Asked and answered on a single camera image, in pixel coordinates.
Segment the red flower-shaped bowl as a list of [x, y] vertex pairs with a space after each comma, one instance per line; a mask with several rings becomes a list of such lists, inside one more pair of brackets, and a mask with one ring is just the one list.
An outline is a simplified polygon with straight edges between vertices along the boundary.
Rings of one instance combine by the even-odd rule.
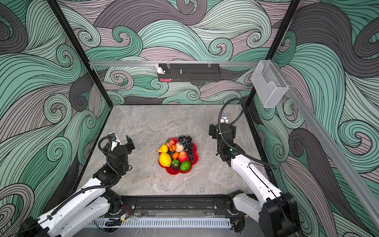
[[158, 149], [158, 164], [170, 175], [189, 173], [197, 164], [197, 146], [190, 136], [169, 138]]

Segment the yellow lemon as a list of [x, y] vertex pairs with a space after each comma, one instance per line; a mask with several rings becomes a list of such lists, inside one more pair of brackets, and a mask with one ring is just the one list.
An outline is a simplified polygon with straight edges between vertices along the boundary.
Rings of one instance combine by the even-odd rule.
[[163, 167], [170, 167], [172, 162], [172, 158], [168, 153], [161, 153], [159, 157], [159, 163]]

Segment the green lime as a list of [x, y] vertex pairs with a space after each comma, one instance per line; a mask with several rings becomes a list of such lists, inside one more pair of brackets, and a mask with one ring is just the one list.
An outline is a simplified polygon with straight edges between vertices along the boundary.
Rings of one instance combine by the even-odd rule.
[[191, 169], [191, 162], [190, 161], [184, 161], [181, 163], [180, 170], [183, 172], [186, 172]]

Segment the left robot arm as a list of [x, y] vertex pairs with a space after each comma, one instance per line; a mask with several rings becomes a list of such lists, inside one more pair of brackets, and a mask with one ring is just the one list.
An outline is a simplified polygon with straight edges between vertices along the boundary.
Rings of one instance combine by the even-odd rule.
[[135, 149], [130, 137], [122, 145], [114, 133], [98, 142], [106, 163], [78, 191], [52, 210], [20, 225], [17, 237], [72, 237], [90, 222], [105, 214], [118, 215], [122, 209], [120, 195], [111, 188], [132, 169], [128, 156]]

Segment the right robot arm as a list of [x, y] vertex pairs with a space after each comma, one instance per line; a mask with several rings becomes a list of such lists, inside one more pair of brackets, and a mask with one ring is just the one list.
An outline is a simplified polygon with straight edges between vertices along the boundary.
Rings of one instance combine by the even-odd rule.
[[211, 124], [209, 135], [217, 140], [217, 153], [236, 171], [255, 197], [246, 193], [232, 196], [232, 208], [255, 220], [266, 237], [289, 237], [301, 229], [298, 205], [290, 193], [274, 186], [258, 169], [261, 160], [248, 157], [234, 143], [236, 127], [228, 123]]

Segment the black grape bunch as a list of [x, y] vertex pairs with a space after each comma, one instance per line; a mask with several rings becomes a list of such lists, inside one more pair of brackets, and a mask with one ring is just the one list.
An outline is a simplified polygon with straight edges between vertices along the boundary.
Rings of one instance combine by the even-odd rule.
[[194, 161], [194, 155], [193, 155], [193, 148], [194, 145], [192, 144], [192, 138], [190, 136], [179, 136], [178, 138], [179, 143], [182, 143], [184, 145], [184, 151], [189, 156], [189, 161]]

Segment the small yellow citrus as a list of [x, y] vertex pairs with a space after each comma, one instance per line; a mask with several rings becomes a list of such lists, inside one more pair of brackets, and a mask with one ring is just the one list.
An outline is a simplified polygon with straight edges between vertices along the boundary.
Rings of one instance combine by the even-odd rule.
[[158, 149], [158, 152], [159, 153], [167, 153], [169, 151], [169, 148], [166, 144], [162, 145], [159, 149]]

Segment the red apple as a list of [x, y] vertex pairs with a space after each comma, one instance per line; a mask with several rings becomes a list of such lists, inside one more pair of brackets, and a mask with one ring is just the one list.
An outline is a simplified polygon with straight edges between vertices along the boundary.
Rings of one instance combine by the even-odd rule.
[[178, 156], [178, 161], [183, 163], [185, 161], [189, 161], [189, 156], [185, 151], [180, 151]]

